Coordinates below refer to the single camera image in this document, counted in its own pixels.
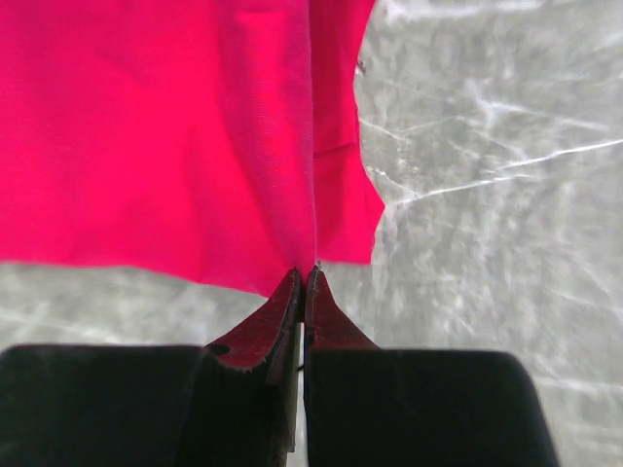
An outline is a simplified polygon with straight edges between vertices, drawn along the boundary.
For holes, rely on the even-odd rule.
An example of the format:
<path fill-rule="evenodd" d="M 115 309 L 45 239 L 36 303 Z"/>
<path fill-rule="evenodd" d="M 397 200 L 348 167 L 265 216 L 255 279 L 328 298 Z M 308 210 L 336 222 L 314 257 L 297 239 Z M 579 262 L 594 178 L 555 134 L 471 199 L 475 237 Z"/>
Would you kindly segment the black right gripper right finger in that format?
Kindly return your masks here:
<path fill-rule="evenodd" d="M 531 377 L 512 354 L 387 349 L 308 279 L 304 404 L 312 466 L 555 466 Z"/>

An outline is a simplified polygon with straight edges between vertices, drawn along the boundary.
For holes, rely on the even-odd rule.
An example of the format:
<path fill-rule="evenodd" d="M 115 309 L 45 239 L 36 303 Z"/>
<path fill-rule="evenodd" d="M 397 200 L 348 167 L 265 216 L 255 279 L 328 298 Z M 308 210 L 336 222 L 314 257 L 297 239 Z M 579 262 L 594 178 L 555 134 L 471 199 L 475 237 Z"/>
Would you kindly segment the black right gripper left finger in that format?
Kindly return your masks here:
<path fill-rule="evenodd" d="M 5 466 L 282 466 L 294 449 L 302 278 L 205 346 L 1 354 Z"/>

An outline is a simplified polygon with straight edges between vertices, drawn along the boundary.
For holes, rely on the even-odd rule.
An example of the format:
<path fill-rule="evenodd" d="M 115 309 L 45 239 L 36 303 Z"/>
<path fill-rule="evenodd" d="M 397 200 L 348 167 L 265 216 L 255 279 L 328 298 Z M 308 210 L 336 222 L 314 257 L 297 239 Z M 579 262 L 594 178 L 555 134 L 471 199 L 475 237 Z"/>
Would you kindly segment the red t-shirt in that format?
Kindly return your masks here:
<path fill-rule="evenodd" d="M 370 1 L 5 1 L 1 257 L 270 295 L 367 265 Z"/>

